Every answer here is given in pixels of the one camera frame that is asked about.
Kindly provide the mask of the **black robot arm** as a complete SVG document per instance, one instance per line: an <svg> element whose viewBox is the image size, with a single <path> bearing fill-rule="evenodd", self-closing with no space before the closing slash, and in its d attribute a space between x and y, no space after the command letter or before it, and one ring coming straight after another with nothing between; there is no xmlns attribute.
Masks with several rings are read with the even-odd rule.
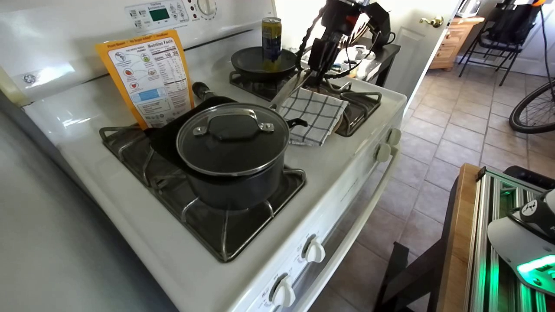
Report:
<svg viewBox="0 0 555 312"><path fill-rule="evenodd" d="M382 48L391 40L391 15L379 2L327 0L302 36L295 54L297 73L271 106L281 106L299 86L320 86L332 78L339 54L356 45L366 31L373 34L372 47Z"/></svg>

